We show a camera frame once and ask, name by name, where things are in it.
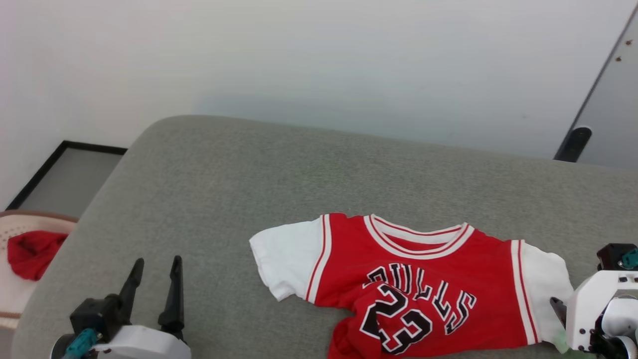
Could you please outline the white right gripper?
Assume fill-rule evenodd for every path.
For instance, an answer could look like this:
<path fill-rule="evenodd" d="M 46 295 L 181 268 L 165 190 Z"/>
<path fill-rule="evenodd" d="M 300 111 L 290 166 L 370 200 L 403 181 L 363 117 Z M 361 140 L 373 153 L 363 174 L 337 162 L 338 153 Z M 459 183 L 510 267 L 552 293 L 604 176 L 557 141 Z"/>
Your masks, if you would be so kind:
<path fill-rule="evenodd" d="M 636 271 L 597 271 L 568 298 L 552 296 L 550 304 L 567 344 L 581 352 L 637 351 Z"/>

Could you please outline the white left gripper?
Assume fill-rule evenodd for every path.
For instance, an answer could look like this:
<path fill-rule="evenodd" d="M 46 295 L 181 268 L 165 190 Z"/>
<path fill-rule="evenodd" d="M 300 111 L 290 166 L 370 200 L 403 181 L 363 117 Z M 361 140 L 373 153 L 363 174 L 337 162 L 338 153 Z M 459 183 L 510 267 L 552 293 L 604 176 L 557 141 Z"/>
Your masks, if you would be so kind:
<path fill-rule="evenodd" d="M 176 255 L 169 271 L 168 295 L 164 311 L 158 316 L 161 331 L 131 325 L 136 290 L 141 284 L 145 261 L 135 261 L 119 297 L 119 323 L 125 325 L 108 343 L 93 346 L 99 359 L 191 359 L 184 341 L 184 286 L 182 257 Z"/>

